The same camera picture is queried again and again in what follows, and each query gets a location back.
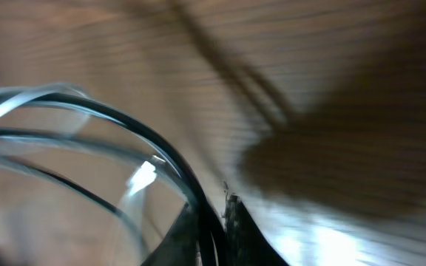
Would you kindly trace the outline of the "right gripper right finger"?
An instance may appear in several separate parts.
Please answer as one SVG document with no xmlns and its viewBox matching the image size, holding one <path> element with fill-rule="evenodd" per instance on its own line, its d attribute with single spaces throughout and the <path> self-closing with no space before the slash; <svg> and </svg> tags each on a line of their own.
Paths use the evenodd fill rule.
<svg viewBox="0 0 426 266">
<path fill-rule="evenodd" d="M 266 240 L 243 201 L 232 194 L 227 183 L 222 215 L 228 242 L 229 264 L 233 266 L 288 266 Z"/>
</svg>

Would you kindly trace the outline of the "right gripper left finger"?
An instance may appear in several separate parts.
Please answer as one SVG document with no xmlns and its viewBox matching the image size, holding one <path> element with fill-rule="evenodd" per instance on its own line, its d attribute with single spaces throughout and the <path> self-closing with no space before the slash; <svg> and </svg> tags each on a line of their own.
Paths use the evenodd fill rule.
<svg viewBox="0 0 426 266">
<path fill-rule="evenodd" d="M 141 266 L 196 266 L 198 234 L 197 214 L 184 205 L 162 242 Z"/>
</svg>

